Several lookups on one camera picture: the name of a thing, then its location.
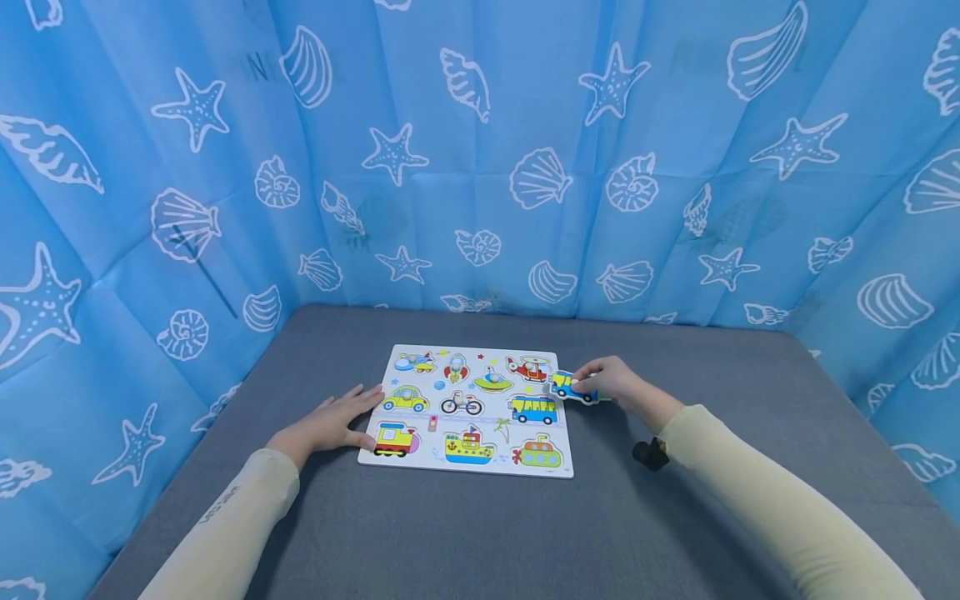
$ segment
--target palm tree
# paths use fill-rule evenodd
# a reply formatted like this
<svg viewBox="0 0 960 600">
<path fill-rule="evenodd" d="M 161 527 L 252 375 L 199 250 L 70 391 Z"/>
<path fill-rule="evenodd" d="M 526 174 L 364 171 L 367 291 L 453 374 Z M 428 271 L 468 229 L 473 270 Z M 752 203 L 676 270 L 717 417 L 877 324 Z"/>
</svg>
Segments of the palm tree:
<svg viewBox="0 0 960 600">
<path fill-rule="evenodd" d="M 494 433 L 499 431 L 503 434 L 503 439 L 507 442 L 507 444 L 510 443 L 510 428 L 507 426 L 510 424 L 510 421 L 510 419 L 497 419 L 496 427 L 493 429 Z"/>
</svg>

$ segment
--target hand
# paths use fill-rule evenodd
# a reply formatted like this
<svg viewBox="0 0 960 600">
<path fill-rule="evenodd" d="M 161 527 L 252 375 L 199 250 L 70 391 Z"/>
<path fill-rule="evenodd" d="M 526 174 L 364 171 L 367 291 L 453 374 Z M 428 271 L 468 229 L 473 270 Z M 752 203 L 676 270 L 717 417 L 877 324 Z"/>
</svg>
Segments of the hand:
<svg viewBox="0 0 960 600">
<path fill-rule="evenodd" d="M 267 447 L 289 456 L 297 468 L 303 467 L 310 454 L 322 450 L 345 445 L 373 450 L 376 440 L 348 427 L 351 421 L 372 410 L 383 397 L 379 385 L 364 392 L 362 384 L 337 399 L 331 396 L 303 419 L 276 432 Z"/>
<path fill-rule="evenodd" d="M 596 390 L 612 397 L 620 408 L 645 420 L 655 434 L 684 409 L 679 400 L 641 379 L 616 356 L 591 360 L 578 369 L 573 378 L 580 379 L 573 384 L 574 392 L 584 394 Z"/>
<path fill-rule="evenodd" d="M 621 406 L 636 397 L 643 384 L 643 380 L 618 356 L 595 358 L 578 369 L 573 378 L 580 380 L 573 384 L 574 392 L 597 391 L 601 396 L 610 396 Z"/>
</svg>

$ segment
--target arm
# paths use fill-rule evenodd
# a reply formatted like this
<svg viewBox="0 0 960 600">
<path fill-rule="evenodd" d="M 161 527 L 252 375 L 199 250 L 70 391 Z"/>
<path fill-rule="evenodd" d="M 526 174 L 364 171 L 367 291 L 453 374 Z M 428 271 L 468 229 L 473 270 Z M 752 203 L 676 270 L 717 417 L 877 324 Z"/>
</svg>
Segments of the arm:
<svg viewBox="0 0 960 600">
<path fill-rule="evenodd" d="M 644 418 L 667 455 L 690 469 L 790 574 L 806 600 L 922 600 L 856 523 L 790 471 L 740 440 L 703 406 L 686 407 L 616 357 L 585 365 L 577 391 L 598 389 Z"/>
<path fill-rule="evenodd" d="M 243 598 L 276 523 L 300 490 L 300 469 L 315 451 L 342 445 L 372 449 L 373 438 L 347 429 L 383 399 L 380 386 L 328 398 L 251 455 L 220 497 L 154 576 L 140 600 Z"/>
</svg>

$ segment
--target blue curtain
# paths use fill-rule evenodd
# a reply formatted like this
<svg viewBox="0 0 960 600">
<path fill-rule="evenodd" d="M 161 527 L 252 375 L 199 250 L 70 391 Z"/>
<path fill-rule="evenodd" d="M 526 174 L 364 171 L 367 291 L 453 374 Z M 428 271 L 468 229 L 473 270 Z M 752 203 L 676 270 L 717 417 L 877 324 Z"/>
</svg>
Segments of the blue curtain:
<svg viewBox="0 0 960 600">
<path fill-rule="evenodd" d="M 0 598 L 82 597 L 308 302 L 785 330 L 960 517 L 951 0 L 0 16 Z"/>
</svg>

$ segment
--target left hand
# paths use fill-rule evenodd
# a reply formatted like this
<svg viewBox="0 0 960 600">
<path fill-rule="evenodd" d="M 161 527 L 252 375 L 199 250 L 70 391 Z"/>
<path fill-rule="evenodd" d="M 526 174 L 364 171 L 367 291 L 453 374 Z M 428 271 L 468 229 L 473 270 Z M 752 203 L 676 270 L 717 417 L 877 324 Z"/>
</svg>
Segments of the left hand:
<svg viewBox="0 0 960 600">
<path fill-rule="evenodd" d="M 276 432 L 267 447 L 289 456 L 297 468 L 302 468 L 311 454 L 322 450 L 345 445 L 373 450 L 376 440 L 362 431 L 349 429 L 349 425 L 383 397 L 379 385 L 364 392 L 363 384 L 337 399 L 331 396 L 303 419 Z"/>
</svg>

